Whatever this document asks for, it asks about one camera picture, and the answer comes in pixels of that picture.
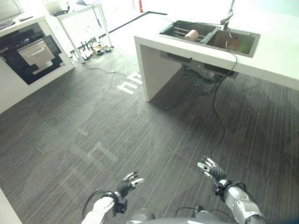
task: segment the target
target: double sink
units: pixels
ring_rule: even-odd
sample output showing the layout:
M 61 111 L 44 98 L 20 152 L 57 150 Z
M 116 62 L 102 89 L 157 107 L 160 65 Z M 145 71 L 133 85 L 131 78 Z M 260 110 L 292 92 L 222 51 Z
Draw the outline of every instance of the double sink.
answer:
M 222 30 L 221 28 L 222 26 L 200 22 L 176 21 L 162 30 L 160 34 L 207 48 L 229 50 L 238 55 L 253 57 L 260 34 L 236 29 Z M 199 34 L 198 40 L 195 42 L 185 40 L 184 36 L 193 29 Z

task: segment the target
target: built-in oven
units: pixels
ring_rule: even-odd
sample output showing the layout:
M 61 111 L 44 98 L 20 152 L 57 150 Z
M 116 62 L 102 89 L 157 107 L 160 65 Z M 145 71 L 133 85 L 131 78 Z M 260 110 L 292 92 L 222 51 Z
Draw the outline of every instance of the built-in oven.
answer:
M 0 37 L 0 57 L 28 85 L 62 66 L 60 53 L 37 23 Z

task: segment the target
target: gray carpet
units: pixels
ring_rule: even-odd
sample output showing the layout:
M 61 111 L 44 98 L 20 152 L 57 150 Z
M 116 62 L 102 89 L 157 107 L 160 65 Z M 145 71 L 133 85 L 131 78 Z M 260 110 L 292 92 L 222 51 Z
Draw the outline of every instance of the gray carpet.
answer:
M 111 223 L 142 207 L 156 217 L 197 204 L 229 212 L 196 166 L 221 138 L 213 96 L 199 96 L 180 74 L 150 103 L 142 85 L 133 95 L 117 89 L 139 71 L 131 30 L 161 17 L 149 14 L 113 32 L 113 52 L 76 63 L 0 115 L 0 187 L 24 224 L 80 223 L 89 194 L 115 189 L 133 170 L 145 183 Z M 247 184 L 268 220 L 297 216 L 299 92 L 240 74 L 221 85 L 215 108 L 226 135 L 213 159 Z

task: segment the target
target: faucet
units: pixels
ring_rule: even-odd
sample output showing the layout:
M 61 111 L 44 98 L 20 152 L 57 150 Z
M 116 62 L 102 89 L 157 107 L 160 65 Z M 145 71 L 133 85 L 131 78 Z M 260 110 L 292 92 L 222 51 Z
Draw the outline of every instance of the faucet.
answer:
M 222 30 L 228 30 L 229 19 L 234 15 L 234 12 L 233 12 L 234 3 L 235 3 L 235 0 L 232 0 L 232 4 L 230 5 L 230 9 L 229 9 L 227 17 L 220 21 L 220 24 L 223 25 Z

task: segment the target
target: electrical cable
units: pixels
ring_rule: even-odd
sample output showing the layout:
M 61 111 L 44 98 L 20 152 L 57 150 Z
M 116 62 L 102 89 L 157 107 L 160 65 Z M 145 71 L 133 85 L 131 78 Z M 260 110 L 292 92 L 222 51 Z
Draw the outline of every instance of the electrical cable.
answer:
M 221 80 L 221 82 L 219 83 L 219 85 L 217 86 L 217 89 L 215 90 L 215 94 L 214 94 L 214 97 L 213 97 L 213 102 L 212 102 L 212 109 L 213 109 L 213 112 L 215 113 L 215 115 L 218 117 L 219 121 L 221 122 L 221 126 L 222 126 L 222 130 L 223 130 L 223 134 L 222 134 L 222 137 L 220 139 L 220 141 L 213 147 L 211 153 L 210 153 L 210 158 L 213 159 L 213 152 L 215 151 L 215 149 L 222 143 L 223 139 L 224 139 L 224 136 L 225 136 L 225 126 L 223 124 L 223 121 L 221 119 L 221 117 L 219 116 L 219 114 L 217 113 L 217 111 L 215 110 L 215 100 L 216 100 L 216 94 L 217 94 L 217 91 L 219 90 L 219 87 L 221 85 L 221 83 L 229 76 L 229 74 L 233 71 L 233 69 L 235 68 L 237 62 L 238 62 L 238 57 L 233 54 L 229 49 L 228 49 L 228 41 L 230 39 L 228 39 L 225 43 L 225 47 L 227 49 L 227 51 L 235 57 L 235 63 L 234 63 L 234 66 L 232 67 L 232 69 L 227 73 L 227 75 L 224 77 L 223 80 Z
M 207 210 L 208 212 L 211 212 L 211 211 L 219 211 L 219 212 L 222 212 L 224 215 L 226 215 L 230 220 L 232 220 L 234 223 L 237 223 L 228 213 L 224 212 L 224 211 L 221 211 L 219 209 L 210 209 L 210 210 Z
M 196 208 L 192 208 L 192 207 L 180 207 L 176 210 L 176 215 L 175 218 L 178 217 L 178 211 L 180 211 L 181 209 L 192 209 L 192 210 L 197 210 Z
M 242 190 L 244 190 L 248 195 L 249 197 L 251 198 L 251 200 L 256 203 L 255 199 L 253 198 L 253 196 L 247 191 L 246 189 L 246 184 L 243 183 L 243 182 L 236 182 L 236 183 L 233 183 L 232 185 L 230 185 L 229 187 L 233 187 L 233 186 L 237 186 L 239 188 L 241 188 Z
M 94 196 L 96 196 L 96 195 L 98 195 L 98 194 L 103 194 L 103 193 L 105 193 L 105 191 L 103 191 L 103 190 L 97 190 L 97 191 L 93 192 L 93 193 L 88 197 L 87 201 L 86 201 L 85 204 L 84 204 L 83 210 L 82 210 L 82 220 L 85 219 L 85 216 L 86 216 L 86 208 L 87 208 L 87 205 L 88 205 L 88 203 L 90 202 L 90 200 L 91 200 Z
M 104 71 L 105 73 L 108 73 L 108 74 L 115 74 L 115 73 L 120 73 L 120 74 L 122 74 L 122 75 L 124 75 L 125 77 L 127 77 L 123 72 L 121 72 L 121 71 L 106 71 L 105 69 L 102 69 L 102 68 L 99 68 L 99 67 L 97 67 L 97 68 L 90 68 L 90 67 L 87 67 L 87 66 L 84 66 L 83 64 L 84 63 L 81 63 L 81 62 L 76 62 L 76 61 L 74 61 L 74 60 L 71 60 L 72 62 L 75 62 L 75 63 L 78 63 L 78 64 L 82 64 L 82 66 L 84 67 L 84 68 L 87 68 L 87 69 L 89 69 L 89 70 L 102 70 L 102 71 Z

